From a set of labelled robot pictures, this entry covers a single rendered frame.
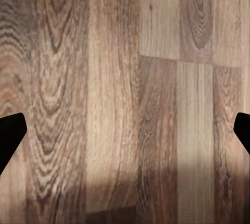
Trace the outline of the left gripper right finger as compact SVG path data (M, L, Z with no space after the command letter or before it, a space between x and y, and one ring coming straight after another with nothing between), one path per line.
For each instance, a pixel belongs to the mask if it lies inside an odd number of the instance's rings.
M250 154L250 115L237 113L233 131Z

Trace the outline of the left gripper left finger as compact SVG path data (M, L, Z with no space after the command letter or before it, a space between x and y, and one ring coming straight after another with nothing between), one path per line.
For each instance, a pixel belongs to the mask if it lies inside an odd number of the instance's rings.
M27 133L23 113L0 118L0 175Z

